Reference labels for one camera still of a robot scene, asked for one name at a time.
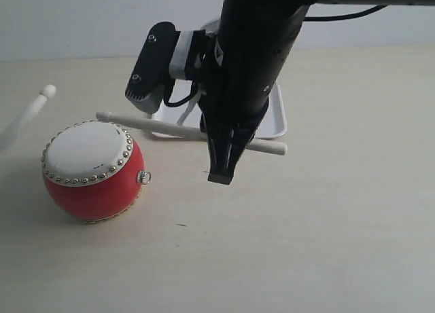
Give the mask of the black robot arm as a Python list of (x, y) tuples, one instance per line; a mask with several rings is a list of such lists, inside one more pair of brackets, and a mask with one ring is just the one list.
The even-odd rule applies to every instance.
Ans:
[(227, 185), (268, 109), (268, 96), (316, 3), (433, 5), (434, 0), (224, 0), (201, 72), (208, 179)]

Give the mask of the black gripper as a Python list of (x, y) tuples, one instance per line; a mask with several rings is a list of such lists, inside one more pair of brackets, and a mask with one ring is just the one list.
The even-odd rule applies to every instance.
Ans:
[(208, 181), (231, 183), (268, 108), (268, 96), (298, 31), (218, 31), (209, 42), (199, 82), (207, 134)]

